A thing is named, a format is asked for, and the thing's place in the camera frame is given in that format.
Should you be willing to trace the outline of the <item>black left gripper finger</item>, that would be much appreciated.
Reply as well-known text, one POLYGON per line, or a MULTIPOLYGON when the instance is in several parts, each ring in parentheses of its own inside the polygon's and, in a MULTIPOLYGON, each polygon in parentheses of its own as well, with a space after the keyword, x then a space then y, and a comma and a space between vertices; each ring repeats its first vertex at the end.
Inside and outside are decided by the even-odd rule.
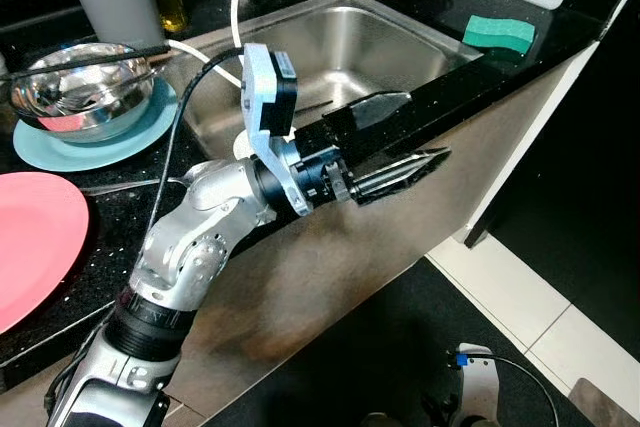
POLYGON ((422 148, 408 153, 369 175, 357 177, 349 191, 351 198, 358 204, 370 204, 410 189, 442 165, 451 153, 449 147, 422 148))
POLYGON ((358 98, 346 106, 346 111, 351 116, 347 131, 356 133, 365 127, 379 124, 392 116, 403 104, 411 101, 412 95, 403 90, 381 90, 358 98))

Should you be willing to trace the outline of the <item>metal spoon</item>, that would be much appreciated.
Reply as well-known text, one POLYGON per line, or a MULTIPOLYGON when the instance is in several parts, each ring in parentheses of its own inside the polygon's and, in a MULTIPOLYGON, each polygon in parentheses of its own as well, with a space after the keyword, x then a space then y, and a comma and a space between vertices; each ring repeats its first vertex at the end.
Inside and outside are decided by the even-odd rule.
MULTIPOLYGON (((160 179, 148 179, 141 181, 129 181, 129 183, 109 184, 105 186, 81 186, 79 191, 86 194, 87 197, 99 197, 99 195, 114 193, 114 191, 124 191, 133 188, 143 188, 143 186, 160 184, 160 181, 160 179)), ((187 188, 187 186, 191 184, 191 180, 188 180, 187 177, 168 177, 168 179, 166 179, 166 183, 175 183, 182 185, 183 188, 187 188)))

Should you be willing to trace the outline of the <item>pink plate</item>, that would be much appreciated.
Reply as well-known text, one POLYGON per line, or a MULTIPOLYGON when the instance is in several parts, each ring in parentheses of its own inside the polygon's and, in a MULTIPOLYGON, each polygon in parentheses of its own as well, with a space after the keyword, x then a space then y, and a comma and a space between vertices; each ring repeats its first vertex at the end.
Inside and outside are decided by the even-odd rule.
POLYGON ((0 334, 22 322, 64 280, 88 226, 87 200, 64 177, 0 174, 0 334))

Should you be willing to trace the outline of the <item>steel sink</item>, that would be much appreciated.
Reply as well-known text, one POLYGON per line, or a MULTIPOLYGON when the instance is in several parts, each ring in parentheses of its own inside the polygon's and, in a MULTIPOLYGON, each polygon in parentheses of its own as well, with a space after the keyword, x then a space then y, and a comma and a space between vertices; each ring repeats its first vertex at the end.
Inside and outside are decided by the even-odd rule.
MULTIPOLYGON (((243 43, 291 57, 300 76, 292 127, 375 92, 411 92, 481 56, 477 49, 375 0, 308 0, 238 24, 243 43)), ((204 61, 175 55, 163 78, 180 94, 204 61)), ((207 157, 233 156, 244 130, 241 89, 215 72, 198 84, 184 122, 207 157)))

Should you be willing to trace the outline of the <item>grey cabinet door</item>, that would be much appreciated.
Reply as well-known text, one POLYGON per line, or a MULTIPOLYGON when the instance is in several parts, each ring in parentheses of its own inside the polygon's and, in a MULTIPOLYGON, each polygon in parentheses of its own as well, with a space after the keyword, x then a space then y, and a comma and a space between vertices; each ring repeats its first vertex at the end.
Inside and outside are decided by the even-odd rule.
POLYGON ((411 189, 370 206, 329 204, 239 244, 197 314, 169 395, 210 417, 462 229, 593 55, 582 49, 434 136, 430 145, 451 153, 411 189))

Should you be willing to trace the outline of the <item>green sponge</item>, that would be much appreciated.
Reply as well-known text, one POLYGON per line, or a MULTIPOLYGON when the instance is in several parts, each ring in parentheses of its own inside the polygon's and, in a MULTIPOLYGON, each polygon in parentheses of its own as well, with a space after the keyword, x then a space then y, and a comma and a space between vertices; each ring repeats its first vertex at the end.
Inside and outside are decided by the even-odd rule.
POLYGON ((475 48, 508 49, 525 56, 535 37, 535 26, 525 21, 472 15, 463 30, 462 42, 475 48))

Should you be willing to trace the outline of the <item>dark floor mat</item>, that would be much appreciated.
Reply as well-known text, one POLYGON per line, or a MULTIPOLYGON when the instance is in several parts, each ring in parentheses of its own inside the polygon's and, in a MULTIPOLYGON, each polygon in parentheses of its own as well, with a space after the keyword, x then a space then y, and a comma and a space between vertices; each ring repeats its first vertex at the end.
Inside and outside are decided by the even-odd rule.
POLYGON ((498 363, 500 427, 594 427, 517 346, 429 261, 390 281, 257 382, 204 427, 356 427, 384 413, 429 427, 425 405, 460 391, 448 368, 461 343, 490 348, 498 363))

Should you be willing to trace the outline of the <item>teal plate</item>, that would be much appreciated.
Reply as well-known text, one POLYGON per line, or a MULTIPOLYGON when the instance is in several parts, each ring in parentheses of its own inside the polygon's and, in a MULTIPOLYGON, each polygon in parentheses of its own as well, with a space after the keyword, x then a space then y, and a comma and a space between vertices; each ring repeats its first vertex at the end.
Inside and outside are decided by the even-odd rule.
POLYGON ((178 110, 178 93, 165 80, 157 80, 147 112, 136 125, 105 142, 68 143, 18 122, 13 134, 15 152, 36 168, 79 172, 113 165, 140 153, 168 134, 178 110))

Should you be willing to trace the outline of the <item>black chopstick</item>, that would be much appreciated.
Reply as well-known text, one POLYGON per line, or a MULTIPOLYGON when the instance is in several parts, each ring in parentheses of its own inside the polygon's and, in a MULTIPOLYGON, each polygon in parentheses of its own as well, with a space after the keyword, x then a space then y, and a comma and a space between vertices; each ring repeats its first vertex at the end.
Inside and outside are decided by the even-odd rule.
POLYGON ((29 78, 29 76, 46 74, 46 72, 56 72, 69 69, 81 69, 90 65, 97 65, 97 63, 110 63, 124 60, 134 60, 134 58, 154 57, 157 55, 164 55, 164 53, 170 51, 169 46, 155 46, 145 49, 133 49, 133 51, 119 53, 119 55, 105 55, 92 58, 83 58, 83 60, 76 60, 64 63, 58 63, 58 65, 50 65, 40 67, 40 69, 31 69, 19 72, 5 72, 0 75, 0 81, 13 81, 19 78, 29 78))

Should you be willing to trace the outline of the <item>steel mixing bowl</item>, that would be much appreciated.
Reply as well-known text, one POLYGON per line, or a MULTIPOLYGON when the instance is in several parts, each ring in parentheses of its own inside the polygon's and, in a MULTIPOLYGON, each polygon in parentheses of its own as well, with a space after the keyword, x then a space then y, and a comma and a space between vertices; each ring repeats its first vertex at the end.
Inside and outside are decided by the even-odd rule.
POLYGON ((24 125, 69 143, 105 142, 148 112, 156 70, 146 57, 15 78, 9 97, 24 125))

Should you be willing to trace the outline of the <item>grey brown doormat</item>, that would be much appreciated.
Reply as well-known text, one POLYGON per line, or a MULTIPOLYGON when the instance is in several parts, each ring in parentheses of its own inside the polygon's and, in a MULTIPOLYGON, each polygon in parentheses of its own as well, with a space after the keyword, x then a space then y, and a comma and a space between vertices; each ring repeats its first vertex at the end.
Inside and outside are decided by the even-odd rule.
POLYGON ((589 378, 579 378, 568 400, 594 427, 640 427, 639 421, 605 395, 589 378))

